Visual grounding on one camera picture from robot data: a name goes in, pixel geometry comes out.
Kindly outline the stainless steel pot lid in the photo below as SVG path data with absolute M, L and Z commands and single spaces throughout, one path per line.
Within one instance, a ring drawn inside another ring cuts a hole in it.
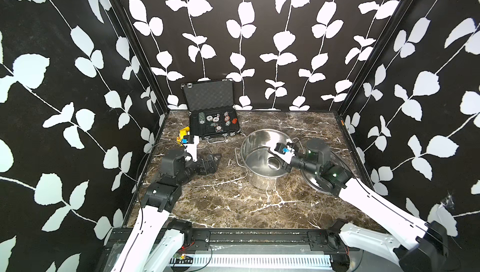
M 301 174 L 311 188 L 335 197 L 355 177 L 350 167 L 334 152 L 330 152 L 329 161 L 307 159 Z

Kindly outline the long steel ladle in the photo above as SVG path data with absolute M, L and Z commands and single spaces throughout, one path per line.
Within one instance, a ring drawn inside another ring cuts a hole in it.
M 267 159 L 268 168 L 274 171 L 279 171 L 284 168 L 285 162 L 276 155 L 271 155 Z

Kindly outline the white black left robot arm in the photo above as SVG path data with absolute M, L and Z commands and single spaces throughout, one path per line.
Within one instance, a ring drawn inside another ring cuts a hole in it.
M 135 226 L 112 271 L 163 271 L 181 248 L 192 245 L 192 224 L 167 220 L 182 195 L 182 186 L 194 176 L 214 174 L 221 158 L 219 153 L 195 156 L 185 148 L 166 152 L 158 178 L 141 200 Z

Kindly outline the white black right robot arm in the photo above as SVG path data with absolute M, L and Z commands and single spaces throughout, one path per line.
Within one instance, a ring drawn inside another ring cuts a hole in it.
M 363 184 L 322 139 L 310 139 L 303 153 L 297 152 L 292 141 L 276 143 L 269 153 L 300 170 L 311 188 L 353 205 L 387 231 L 345 223 L 338 233 L 346 246 L 387 259 L 403 271 L 445 268 L 449 256 L 446 228 L 403 211 Z

